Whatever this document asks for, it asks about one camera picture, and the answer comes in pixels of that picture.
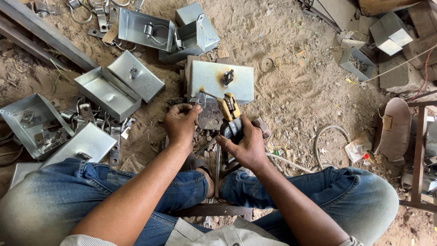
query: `red rope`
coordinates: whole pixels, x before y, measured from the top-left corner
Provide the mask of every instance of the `red rope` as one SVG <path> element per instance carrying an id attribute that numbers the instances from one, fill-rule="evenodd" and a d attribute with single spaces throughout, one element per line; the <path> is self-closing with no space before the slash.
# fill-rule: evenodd
<path id="1" fill-rule="evenodd" d="M 419 92 L 418 92 L 415 96 L 413 96 L 412 98 L 408 99 L 407 102 L 409 102 L 409 101 L 411 101 L 411 100 L 414 100 L 414 99 L 415 99 L 415 98 L 416 98 L 416 97 L 421 93 L 423 87 L 424 87 L 425 84 L 427 83 L 427 81 L 428 81 L 428 61 L 429 61 L 429 59 L 430 59 L 430 55 L 431 55 L 431 52 L 432 52 L 433 50 L 434 50 L 434 48 L 432 48 L 432 49 L 430 50 L 430 52 L 428 53 L 427 62 L 425 63 L 425 80 L 423 81 L 422 86 L 420 87 Z"/>

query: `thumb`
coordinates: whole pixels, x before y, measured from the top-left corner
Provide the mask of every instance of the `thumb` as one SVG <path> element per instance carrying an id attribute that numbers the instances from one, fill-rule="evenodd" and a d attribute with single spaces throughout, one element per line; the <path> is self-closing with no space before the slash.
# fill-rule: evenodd
<path id="1" fill-rule="evenodd" d="M 215 141 L 226 151 L 231 153 L 232 156 L 237 157 L 240 146 L 234 144 L 231 140 L 222 135 L 217 135 Z"/>
<path id="2" fill-rule="evenodd" d="M 187 119 L 189 121 L 195 121 L 200 112 L 202 112 L 202 107 L 200 105 L 194 106 L 187 114 Z"/>

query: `welding rod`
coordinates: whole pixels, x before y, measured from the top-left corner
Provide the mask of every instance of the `welding rod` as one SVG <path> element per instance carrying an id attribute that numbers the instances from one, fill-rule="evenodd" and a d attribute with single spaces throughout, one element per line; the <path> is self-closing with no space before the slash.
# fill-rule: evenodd
<path id="1" fill-rule="evenodd" d="M 214 96 L 213 94 L 209 94 L 209 93 L 207 93 L 204 89 L 201 89 L 200 92 L 205 93 L 205 94 L 207 94 L 208 96 L 211 96 L 211 97 L 213 97 L 213 98 L 215 98 L 215 99 L 218 98 L 218 97 Z"/>

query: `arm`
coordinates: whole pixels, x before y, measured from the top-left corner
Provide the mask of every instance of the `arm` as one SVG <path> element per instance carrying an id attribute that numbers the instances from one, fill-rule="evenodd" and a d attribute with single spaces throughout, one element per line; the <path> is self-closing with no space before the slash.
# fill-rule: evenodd
<path id="1" fill-rule="evenodd" d="M 138 175 L 89 212 L 70 232 L 133 245 L 150 215 L 193 149 L 194 121 L 201 107 L 173 106 L 164 118 L 168 147 Z"/>
<path id="2" fill-rule="evenodd" d="M 267 190 L 299 245 L 338 246 L 350 236 L 269 162 L 259 128 L 241 116 L 244 138 L 238 145 L 219 135 L 216 141 L 245 168 L 252 170 Z"/>

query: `sandy ground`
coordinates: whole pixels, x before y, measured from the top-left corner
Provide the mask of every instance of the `sandy ground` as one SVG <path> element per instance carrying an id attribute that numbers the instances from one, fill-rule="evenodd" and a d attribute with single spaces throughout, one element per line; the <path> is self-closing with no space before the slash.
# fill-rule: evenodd
<path id="1" fill-rule="evenodd" d="M 175 22 L 175 10 L 192 2 L 164 0 L 156 3 L 145 0 L 142 12 Z M 49 0 L 49 3 L 54 4 L 55 1 Z M 272 133 L 277 132 L 266 143 L 276 146 L 287 144 L 287 149 L 292 149 L 296 157 L 305 159 L 300 165 L 311 168 L 316 165 L 312 135 L 324 126 L 341 126 L 351 139 L 365 132 L 373 142 L 373 115 L 390 98 L 379 90 L 378 79 L 364 86 L 345 81 L 346 78 L 356 81 L 356 78 L 338 66 L 343 51 L 336 41 L 336 32 L 327 23 L 302 14 L 298 1 L 199 0 L 199 3 L 216 28 L 221 38 L 220 44 L 229 52 L 229 63 L 254 68 L 255 100 L 248 105 L 241 105 L 240 109 L 249 118 L 262 116 Z M 269 16 L 266 14 L 268 9 L 271 12 Z M 80 9 L 75 12 L 78 17 L 87 14 Z M 98 44 L 100 42 L 96 38 L 87 35 L 89 27 L 97 27 L 95 17 L 87 25 L 77 24 L 68 14 L 50 16 L 45 20 L 102 66 L 107 66 L 121 54 L 118 49 L 106 48 Z M 20 56 L 20 49 L 8 40 L 0 40 L 0 49 L 3 52 L 0 57 L 0 105 L 39 93 L 48 99 L 60 100 L 59 110 L 68 107 L 71 97 L 77 94 L 75 86 L 63 78 L 57 79 L 56 70 L 45 64 L 39 65 L 25 51 Z M 311 62 L 302 68 L 293 63 L 293 58 L 303 49 L 307 50 L 306 57 Z M 166 82 L 164 92 L 151 104 L 143 103 L 132 115 L 137 121 L 129 139 L 121 140 L 120 163 L 135 155 L 139 162 L 146 164 L 156 156 L 147 142 L 148 135 L 157 149 L 156 144 L 165 137 L 165 131 L 158 121 L 168 111 L 169 102 L 183 97 L 184 91 L 180 83 L 180 66 L 162 64 L 155 49 L 139 47 L 136 51 L 141 53 L 139 58 L 144 64 Z M 259 60 L 268 53 L 278 58 L 278 63 L 275 68 L 263 73 L 259 68 Z M 214 61 L 216 57 L 217 49 L 214 49 L 202 55 L 201 59 Z M 314 68 L 315 64 L 319 64 L 317 69 Z M 70 78 L 79 75 L 76 71 L 68 73 Z M 284 119 L 275 123 L 274 117 L 281 116 Z M 0 127 L 1 132 L 6 134 L 7 126 Z M 198 149 L 206 142 L 204 132 L 198 131 L 194 148 Z M 327 130 L 319 140 L 319 149 L 326 150 L 325 154 L 320 155 L 321 161 L 339 168 L 347 166 L 345 146 L 346 140 L 339 131 Z M 13 148 L 14 146 L 1 147 L 1 152 L 8 152 Z M 213 151 L 209 154 L 210 158 L 201 158 L 214 169 L 216 154 Z M 24 161 L 31 161 L 27 152 L 18 159 L 18 162 Z M 292 176 L 302 173 L 285 163 L 279 164 Z M 408 193 L 399 187 L 399 176 L 402 172 L 399 168 L 389 165 L 384 159 L 382 163 L 375 162 L 370 166 L 363 165 L 361 160 L 354 166 L 380 175 L 396 188 L 401 199 L 407 199 Z M 7 191 L 13 169 L 14 165 L 0 168 L 0 197 Z M 255 209 L 253 218 L 260 218 L 271 211 Z M 234 219 L 212 217 L 212 228 L 228 224 Z M 205 218 L 186 220 L 202 224 Z M 395 221 L 375 245 L 406 246 L 413 245 L 412 240 L 414 245 L 436 245 L 437 233 L 434 231 L 433 216 L 423 211 L 399 207 Z"/>

